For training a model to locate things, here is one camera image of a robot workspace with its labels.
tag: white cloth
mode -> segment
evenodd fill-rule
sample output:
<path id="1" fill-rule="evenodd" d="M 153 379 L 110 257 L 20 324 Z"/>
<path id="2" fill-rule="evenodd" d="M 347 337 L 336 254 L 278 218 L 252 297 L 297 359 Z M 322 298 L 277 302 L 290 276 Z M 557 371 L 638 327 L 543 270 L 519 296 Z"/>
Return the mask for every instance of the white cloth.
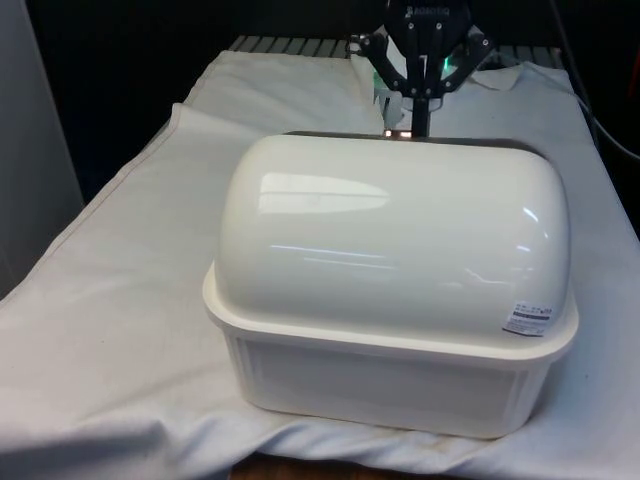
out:
<path id="1" fill-rule="evenodd" d="M 241 399 L 200 295 L 227 182 L 266 134 L 379 132 L 361 92 L 342 60 L 225 52 L 207 69 L 0 303 L 0 478 L 201 478 L 255 450 L 492 479 L 637 476 L 640 249 L 575 99 L 531 72 L 506 92 L 465 85 L 432 133 L 525 141 L 565 182 L 581 326 L 532 419 L 480 441 Z"/>

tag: dark background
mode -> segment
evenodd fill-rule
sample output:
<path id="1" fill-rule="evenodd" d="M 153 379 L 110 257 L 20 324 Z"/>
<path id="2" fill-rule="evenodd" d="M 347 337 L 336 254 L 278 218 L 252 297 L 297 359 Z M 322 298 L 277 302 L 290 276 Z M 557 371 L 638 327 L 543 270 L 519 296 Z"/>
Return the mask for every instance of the dark background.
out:
<path id="1" fill-rule="evenodd" d="M 167 121 L 206 66 L 239 34 L 342 38 L 372 31 L 385 0 L 27 0 L 86 200 Z M 558 0 L 594 111 L 640 151 L 637 0 Z M 473 0 L 476 24 L 503 45 L 559 46 L 547 0 Z M 640 164 L 600 140 L 640 231 Z"/>

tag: robotic arm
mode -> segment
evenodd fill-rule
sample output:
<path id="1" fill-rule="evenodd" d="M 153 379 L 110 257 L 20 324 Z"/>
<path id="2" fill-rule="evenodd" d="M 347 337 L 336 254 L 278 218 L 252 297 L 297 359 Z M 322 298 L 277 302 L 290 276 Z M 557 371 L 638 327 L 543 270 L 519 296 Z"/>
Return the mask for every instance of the robotic arm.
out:
<path id="1" fill-rule="evenodd" d="M 387 58 L 389 35 L 406 58 L 407 78 Z M 389 0 L 384 29 L 352 41 L 389 89 L 413 98 L 412 137 L 429 134 L 430 101 L 456 90 L 493 49 L 473 27 L 465 0 Z M 464 49 L 458 68 L 442 78 L 446 58 L 458 47 Z"/>

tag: wrinkled fabric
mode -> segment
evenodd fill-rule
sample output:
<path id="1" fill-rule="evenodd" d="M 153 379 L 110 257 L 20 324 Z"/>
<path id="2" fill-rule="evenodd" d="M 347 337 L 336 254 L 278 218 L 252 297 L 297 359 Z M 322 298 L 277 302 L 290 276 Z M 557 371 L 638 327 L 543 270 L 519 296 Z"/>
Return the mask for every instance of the wrinkled fabric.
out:
<path id="1" fill-rule="evenodd" d="M 265 135 L 381 132 L 364 91 L 345 60 L 224 52 L 209 66 L 0 303 L 0 478 L 208 478 L 258 450 L 492 479 L 637 474 L 638 242 L 575 99 L 529 72 L 508 91 L 466 84 L 432 134 L 524 141 L 563 178 L 581 325 L 532 419 L 480 441 L 242 400 L 201 299 L 227 184 Z"/>

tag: wall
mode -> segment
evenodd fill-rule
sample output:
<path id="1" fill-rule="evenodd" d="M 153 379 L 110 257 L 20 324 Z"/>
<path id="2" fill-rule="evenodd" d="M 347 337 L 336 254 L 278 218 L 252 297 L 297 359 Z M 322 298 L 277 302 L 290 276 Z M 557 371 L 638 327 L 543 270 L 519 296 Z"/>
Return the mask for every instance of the wall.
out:
<path id="1" fill-rule="evenodd" d="M 0 298 L 79 212 L 80 191 L 20 0 L 0 1 Z"/>

